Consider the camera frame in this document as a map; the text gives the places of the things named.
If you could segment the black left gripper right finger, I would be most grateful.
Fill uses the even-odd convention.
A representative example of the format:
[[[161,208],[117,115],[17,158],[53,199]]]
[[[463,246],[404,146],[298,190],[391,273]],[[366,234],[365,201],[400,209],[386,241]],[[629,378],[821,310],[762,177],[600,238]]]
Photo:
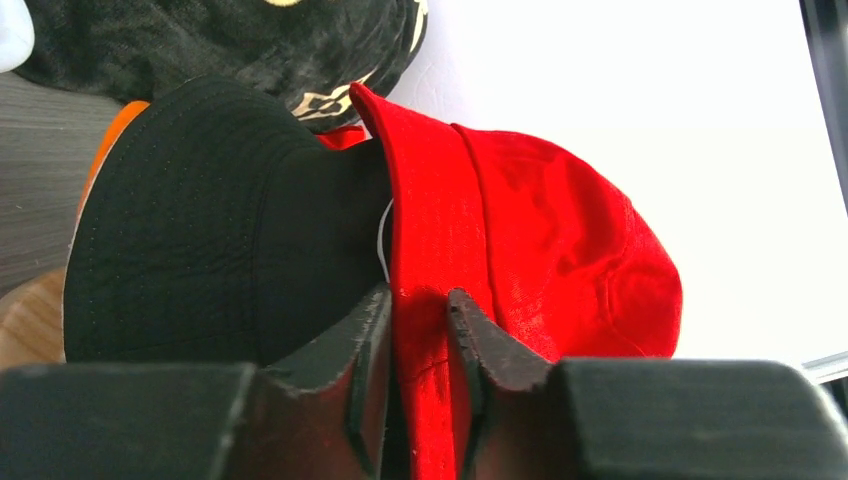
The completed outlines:
[[[780,363],[549,362],[453,290],[463,479],[843,479],[847,424]]]

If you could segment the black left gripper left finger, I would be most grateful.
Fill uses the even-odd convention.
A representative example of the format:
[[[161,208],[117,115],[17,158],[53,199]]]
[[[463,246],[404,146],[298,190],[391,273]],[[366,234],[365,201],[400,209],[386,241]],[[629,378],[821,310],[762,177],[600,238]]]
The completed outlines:
[[[266,368],[27,366],[1,377],[5,479],[376,479],[391,294]]]

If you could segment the bright red bucket hat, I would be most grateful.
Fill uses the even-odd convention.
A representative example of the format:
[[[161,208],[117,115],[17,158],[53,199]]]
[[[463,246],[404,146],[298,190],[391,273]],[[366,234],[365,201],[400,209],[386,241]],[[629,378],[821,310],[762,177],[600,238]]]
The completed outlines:
[[[460,469],[444,317],[454,288],[549,361],[674,354],[679,273],[605,177],[536,137],[446,124],[357,83],[349,96],[391,179],[392,343],[412,478]]]

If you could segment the black hat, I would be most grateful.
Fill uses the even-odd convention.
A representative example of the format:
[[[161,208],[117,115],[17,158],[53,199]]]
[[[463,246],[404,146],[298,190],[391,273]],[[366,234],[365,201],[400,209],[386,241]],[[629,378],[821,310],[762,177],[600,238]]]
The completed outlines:
[[[334,150],[221,77],[153,102],[87,196],[63,298],[70,362],[273,363],[383,278],[382,146]]]

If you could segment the orange bucket hat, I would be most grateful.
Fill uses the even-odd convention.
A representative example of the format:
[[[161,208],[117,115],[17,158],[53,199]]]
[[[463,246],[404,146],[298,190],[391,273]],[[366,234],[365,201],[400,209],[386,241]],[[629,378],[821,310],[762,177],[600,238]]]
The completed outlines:
[[[76,221],[79,221],[82,209],[85,206],[86,200],[93,187],[96,177],[105,161],[106,156],[111,151],[112,147],[122,135],[127,126],[132,123],[135,118],[140,115],[149,106],[145,101],[133,101],[125,105],[112,120],[107,128],[93,162],[88,170],[87,178],[82,190],[82,195],[76,210]],[[329,133],[317,134],[316,137],[325,146],[331,149],[340,150],[344,147],[350,147],[365,140],[365,129],[358,126],[340,127],[332,130]]]

